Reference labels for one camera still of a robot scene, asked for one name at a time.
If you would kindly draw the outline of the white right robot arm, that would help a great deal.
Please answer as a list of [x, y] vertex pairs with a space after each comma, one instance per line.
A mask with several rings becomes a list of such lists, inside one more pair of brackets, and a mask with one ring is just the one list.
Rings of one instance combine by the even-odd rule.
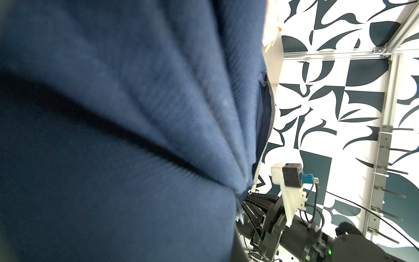
[[299, 216], [286, 216], [280, 196], [250, 194], [239, 209], [239, 234], [255, 262], [398, 262], [400, 259], [361, 236], [349, 223], [335, 238]]

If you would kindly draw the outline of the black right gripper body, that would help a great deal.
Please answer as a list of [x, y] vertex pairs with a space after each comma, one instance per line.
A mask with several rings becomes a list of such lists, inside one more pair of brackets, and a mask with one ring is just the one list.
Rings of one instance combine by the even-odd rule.
[[244, 252], [256, 262], [328, 262], [333, 238], [316, 223], [295, 215], [287, 225], [281, 196], [253, 193], [241, 204], [244, 220], [237, 222]]

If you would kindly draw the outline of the navy blue backpack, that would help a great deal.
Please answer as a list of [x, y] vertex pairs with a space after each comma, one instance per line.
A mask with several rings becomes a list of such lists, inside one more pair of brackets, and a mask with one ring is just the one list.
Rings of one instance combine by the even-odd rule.
[[1, 261], [246, 261], [266, 1], [2, 1]]

